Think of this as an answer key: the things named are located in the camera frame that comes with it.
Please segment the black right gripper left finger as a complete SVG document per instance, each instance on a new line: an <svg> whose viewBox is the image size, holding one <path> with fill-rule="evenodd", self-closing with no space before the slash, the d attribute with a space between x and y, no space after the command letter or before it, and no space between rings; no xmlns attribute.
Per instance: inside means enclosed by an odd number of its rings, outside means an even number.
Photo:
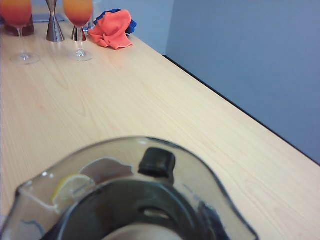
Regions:
<svg viewBox="0 0 320 240"><path fill-rule="evenodd" d="M41 240L66 240L67 217L62 217Z"/></svg>

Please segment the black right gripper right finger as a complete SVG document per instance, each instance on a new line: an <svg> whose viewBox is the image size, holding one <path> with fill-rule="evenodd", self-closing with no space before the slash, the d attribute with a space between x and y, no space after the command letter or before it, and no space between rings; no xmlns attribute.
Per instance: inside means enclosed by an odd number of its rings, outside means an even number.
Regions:
<svg viewBox="0 0 320 240"><path fill-rule="evenodd" d="M199 203L199 217L203 225L205 240L226 240L227 234L216 210L207 203Z"/></svg>

